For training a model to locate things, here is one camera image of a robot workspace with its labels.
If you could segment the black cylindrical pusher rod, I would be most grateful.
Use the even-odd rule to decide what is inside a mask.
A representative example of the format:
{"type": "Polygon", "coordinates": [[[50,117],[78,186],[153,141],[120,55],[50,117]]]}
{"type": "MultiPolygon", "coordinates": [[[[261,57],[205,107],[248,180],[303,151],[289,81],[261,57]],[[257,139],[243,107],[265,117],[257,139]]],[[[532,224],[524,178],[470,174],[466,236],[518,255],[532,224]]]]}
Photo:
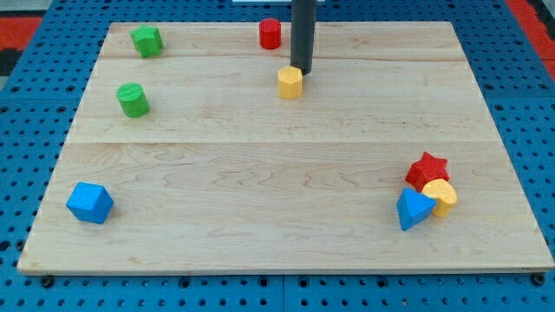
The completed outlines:
{"type": "Polygon", "coordinates": [[[291,1],[291,61],[302,75],[312,68],[314,37],[317,17],[317,0],[291,1]]]}

